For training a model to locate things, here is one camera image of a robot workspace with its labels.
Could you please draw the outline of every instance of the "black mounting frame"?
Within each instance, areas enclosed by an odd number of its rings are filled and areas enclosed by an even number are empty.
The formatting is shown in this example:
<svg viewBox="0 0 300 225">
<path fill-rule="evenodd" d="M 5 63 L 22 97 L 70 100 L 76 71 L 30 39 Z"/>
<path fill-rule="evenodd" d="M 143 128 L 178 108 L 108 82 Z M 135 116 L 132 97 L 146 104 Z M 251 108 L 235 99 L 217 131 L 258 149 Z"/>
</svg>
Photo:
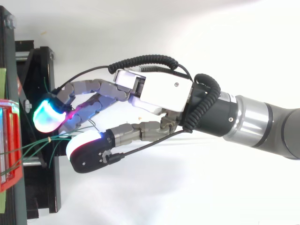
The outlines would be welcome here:
<svg viewBox="0 0 300 225">
<path fill-rule="evenodd" d="M 33 41 L 15 41 L 14 29 L 5 22 L 8 15 L 10 13 L 0 6 L 0 68 L 6 69 L 6 97 L 20 103 L 22 144 L 26 145 L 57 134 L 38 132 L 32 121 L 42 95 L 47 93 L 47 89 L 54 89 L 54 55 L 49 47 L 35 49 Z M 16 60 L 18 53 L 26 55 L 25 59 Z M 26 100 L 32 104 L 30 111 L 25 106 Z M 49 208 L 50 213 L 60 210 L 58 156 L 65 155 L 67 143 L 59 144 L 51 166 L 49 161 L 56 145 L 54 142 L 36 155 L 37 165 L 23 167 L 23 178 L 7 190 L 6 211 L 0 214 L 1 225 L 26 225 L 27 219 L 38 218 L 38 209 Z"/>
</svg>

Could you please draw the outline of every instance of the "black cylindrical joint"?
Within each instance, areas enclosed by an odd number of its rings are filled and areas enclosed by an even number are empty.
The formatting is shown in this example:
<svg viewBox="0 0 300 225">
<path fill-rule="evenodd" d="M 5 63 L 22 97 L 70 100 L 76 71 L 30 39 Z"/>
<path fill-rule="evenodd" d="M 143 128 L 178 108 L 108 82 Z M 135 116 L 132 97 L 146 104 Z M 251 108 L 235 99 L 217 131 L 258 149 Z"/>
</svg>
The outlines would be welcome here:
<svg viewBox="0 0 300 225">
<path fill-rule="evenodd" d="M 210 91 L 204 85 L 193 84 L 193 90 L 189 102 L 184 110 L 180 126 L 183 126 L 187 115 L 191 113 Z M 216 103 L 203 115 L 196 131 L 201 131 L 214 136 L 224 136 L 233 127 L 237 118 L 238 106 L 234 96 L 221 92 Z"/>
</svg>

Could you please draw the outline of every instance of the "green wire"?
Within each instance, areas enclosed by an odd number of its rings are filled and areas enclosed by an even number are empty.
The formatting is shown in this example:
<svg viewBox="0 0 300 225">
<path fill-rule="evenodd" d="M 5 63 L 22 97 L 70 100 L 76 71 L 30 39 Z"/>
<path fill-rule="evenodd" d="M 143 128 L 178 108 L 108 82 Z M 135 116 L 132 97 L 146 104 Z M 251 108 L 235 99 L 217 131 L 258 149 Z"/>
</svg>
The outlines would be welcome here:
<svg viewBox="0 0 300 225">
<path fill-rule="evenodd" d="M 67 139 L 67 138 L 56 138 L 56 139 L 53 139 L 53 141 L 56 141 L 56 140 L 60 140 L 60 141 L 63 141 L 63 140 L 70 140 L 70 139 Z M 42 143 L 42 142 L 45 142 L 45 141 L 39 141 L 38 143 L 35 143 L 34 145 L 32 145 L 22 156 L 21 159 L 19 159 L 18 161 L 16 161 L 10 168 L 8 168 L 7 170 L 3 171 L 1 173 L 1 176 L 6 174 L 6 173 L 9 173 L 11 172 L 12 170 L 18 168 L 21 164 L 17 165 L 25 156 L 26 154 L 32 149 L 34 148 L 36 145 Z M 38 150 L 36 150 L 31 156 L 29 156 L 27 159 L 23 160 L 23 162 L 26 162 L 27 160 L 29 160 L 30 158 L 32 158 L 34 155 L 36 155 L 39 151 L 41 151 L 47 144 L 48 144 L 48 140 L 47 140 L 47 143 L 45 143 L 44 145 L 42 145 L 42 147 L 40 147 Z"/>
<path fill-rule="evenodd" d="M 48 88 L 47 88 L 47 85 L 46 85 L 46 77 L 44 77 L 44 85 L 45 85 L 45 88 L 46 88 L 47 93 L 49 93 Z"/>
<path fill-rule="evenodd" d="M 67 139 L 67 138 L 59 138 L 59 137 L 60 137 L 60 136 L 74 136 L 74 135 L 67 135 L 67 134 L 71 134 L 71 133 L 74 133 L 74 132 L 80 132 L 79 130 L 83 130 L 83 129 L 87 129 L 87 128 L 93 128 L 93 127 L 95 127 L 95 126 L 83 127 L 83 128 L 80 128 L 80 129 L 77 129 L 77 130 L 74 130 L 74 131 L 66 132 L 66 133 L 64 133 L 64 134 L 62 134 L 62 135 L 51 136 L 50 138 L 51 138 L 52 141 L 56 141 L 56 140 L 61 140 L 61 141 L 63 141 L 63 140 L 70 140 L 70 139 Z M 19 160 L 17 160 L 10 168 L 8 168 L 7 170 L 1 172 L 1 176 L 4 175 L 4 174 L 6 174 L 6 173 L 11 172 L 12 170 L 14 170 L 14 169 L 16 169 L 16 168 L 18 168 L 21 164 L 19 164 L 19 165 L 17 165 L 17 164 L 18 164 L 21 160 L 24 159 L 24 157 L 27 155 L 27 153 L 28 153 L 32 148 L 34 148 L 36 145 L 38 145 L 38 144 L 40 144 L 40 143 L 44 143 L 44 142 L 47 142 L 47 143 L 45 143 L 44 145 L 42 145 L 42 147 L 40 147 L 36 152 L 34 152 L 31 156 L 29 156 L 27 159 L 25 159 L 25 160 L 23 161 L 23 162 L 26 162 L 26 161 L 29 160 L 31 157 L 33 157 L 35 154 L 37 154 L 40 150 L 42 150 L 42 149 L 49 143 L 48 138 L 44 138 L 44 139 L 41 139 L 41 140 L 39 140 L 39 141 L 33 142 L 33 143 L 31 143 L 31 144 L 25 145 L 25 146 L 23 146 L 23 147 L 21 147 L 21 148 L 19 148 L 19 149 L 15 149 L 15 150 L 12 150 L 12 151 L 9 151 L 9 152 L 5 152 L 5 153 L 0 153 L 0 155 L 3 155 L 3 154 L 9 154 L 9 153 L 11 153 L 11 152 L 18 151 L 18 150 L 21 150 L 21 149 L 23 149 L 23 148 L 26 148 L 26 147 L 29 147 L 29 146 L 30 146 L 30 148 L 27 149 L 27 151 L 23 154 L 23 156 L 22 156 Z M 53 149 L 52 155 L 54 155 L 54 152 L 55 152 L 57 146 L 58 146 L 58 144 L 57 144 L 57 145 L 55 146 L 55 148 Z"/>
<path fill-rule="evenodd" d="M 59 145 L 62 141 L 63 141 L 63 140 L 60 140 L 59 142 L 57 142 L 56 146 L 55 146 L 54 149 L 53 149 L 53 152 L 52 152 L 52 155 L 51 155 L 51 158 L 50 158 L 50 161 L 49 161 L 49 169 L 50 169 L 50 166 L 51 166 L 52 158 L 53 158 L 53 156 L 54 156 L 54 154 L 55 154 L 55 150 L 56 150 L 56 148 L 58 147 L 58 145 Z"/>
</svg>

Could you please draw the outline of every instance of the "blue light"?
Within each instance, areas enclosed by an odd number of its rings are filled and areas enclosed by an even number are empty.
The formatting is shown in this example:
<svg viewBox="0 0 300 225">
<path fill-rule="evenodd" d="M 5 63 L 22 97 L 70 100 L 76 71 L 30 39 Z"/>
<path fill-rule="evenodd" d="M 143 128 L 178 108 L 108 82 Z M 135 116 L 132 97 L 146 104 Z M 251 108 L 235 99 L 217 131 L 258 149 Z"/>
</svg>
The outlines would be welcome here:
<svg viewBox="0 0 300 225">
<path fill-rule="evenodd" d="M 49 101 L 44 100 L 33 114 L 33 123 L 38 131 L 49 133 L 58 128 L 65 118 L 65 112 L 56 112 Z"/>
</svg>

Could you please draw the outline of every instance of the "red object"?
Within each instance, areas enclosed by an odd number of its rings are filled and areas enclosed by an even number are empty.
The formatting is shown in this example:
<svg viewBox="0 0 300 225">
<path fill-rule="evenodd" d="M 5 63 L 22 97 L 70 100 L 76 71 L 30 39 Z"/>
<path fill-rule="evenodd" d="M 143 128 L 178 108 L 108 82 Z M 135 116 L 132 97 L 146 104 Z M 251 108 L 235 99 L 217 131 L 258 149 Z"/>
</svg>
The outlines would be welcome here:
<svg viewBox="0 0 300 225">
<path fill-rule="evenodd" d="M 19 104 L 0 99 L 0 171 L 14 168 L 0 175 L 0 192 L 16 184 L 22 177 L 21 129 Z"/>
</svg>

